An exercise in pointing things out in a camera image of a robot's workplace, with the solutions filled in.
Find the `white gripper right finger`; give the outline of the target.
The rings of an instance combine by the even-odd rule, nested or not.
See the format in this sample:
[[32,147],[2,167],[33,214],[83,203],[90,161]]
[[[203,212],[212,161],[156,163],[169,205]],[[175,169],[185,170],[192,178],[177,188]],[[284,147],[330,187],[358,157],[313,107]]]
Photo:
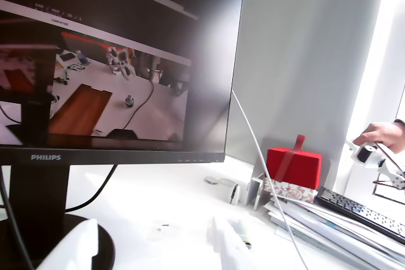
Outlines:
[[249,249],[229,221],[213,217],[207,234],[222,269],[255,269]]

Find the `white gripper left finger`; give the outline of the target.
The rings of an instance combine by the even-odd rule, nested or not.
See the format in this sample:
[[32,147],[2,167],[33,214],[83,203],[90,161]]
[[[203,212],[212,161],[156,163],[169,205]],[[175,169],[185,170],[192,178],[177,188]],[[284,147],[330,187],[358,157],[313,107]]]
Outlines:
[[95,219],[87,219],[71,230],[37,270],[91,270],[92,258],[98,254],[98,227]]

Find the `right hand of hoodie person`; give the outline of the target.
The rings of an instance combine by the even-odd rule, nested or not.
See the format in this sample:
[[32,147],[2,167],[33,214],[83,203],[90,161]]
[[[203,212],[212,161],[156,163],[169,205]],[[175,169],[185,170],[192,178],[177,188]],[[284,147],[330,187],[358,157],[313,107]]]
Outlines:
[[404,122],[395,120],[391,123],[371,123],[352,142],[355,145],[363,145],[366,142],[384,144],[393,153],[398,154],[404,151]]

